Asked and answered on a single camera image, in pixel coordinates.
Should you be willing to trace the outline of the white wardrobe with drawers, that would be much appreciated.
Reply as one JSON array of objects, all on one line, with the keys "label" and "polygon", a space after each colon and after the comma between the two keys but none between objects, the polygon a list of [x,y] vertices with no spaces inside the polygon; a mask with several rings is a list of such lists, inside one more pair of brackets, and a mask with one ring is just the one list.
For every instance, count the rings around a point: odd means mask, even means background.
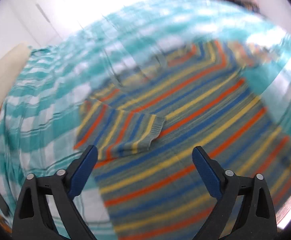
[{"label": "white wardrobe with drawers", "polygon": [[143,0],[0,0],[0,59],[18,44],[56,45],[102,16]]}]

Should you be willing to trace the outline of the cream bed headboard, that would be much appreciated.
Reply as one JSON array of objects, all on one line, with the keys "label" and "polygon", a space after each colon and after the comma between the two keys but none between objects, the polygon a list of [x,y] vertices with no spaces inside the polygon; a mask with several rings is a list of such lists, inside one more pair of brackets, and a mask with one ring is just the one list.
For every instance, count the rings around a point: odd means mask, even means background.
[{"label": "cream bed headboard", "polygon": [[0,59],[0,105],[30,57],[31,49],[19,44]]}]

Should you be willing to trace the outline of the multicolour striped knit sweater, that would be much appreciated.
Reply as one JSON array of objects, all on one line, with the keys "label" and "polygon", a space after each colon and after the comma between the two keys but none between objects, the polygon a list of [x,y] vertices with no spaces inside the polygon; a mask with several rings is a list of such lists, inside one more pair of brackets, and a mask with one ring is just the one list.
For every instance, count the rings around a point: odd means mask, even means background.
[{"label": "multicolour striped knit sweater", "polygon": [[250,88],[280,55],[197,42],[114,70],[80,108],[75,149],[98,149],[92,175],[119,239],[191,239],[212,210],[192,151],[239,176],[264,175],[274,207],[291,196],[291,137]]}]

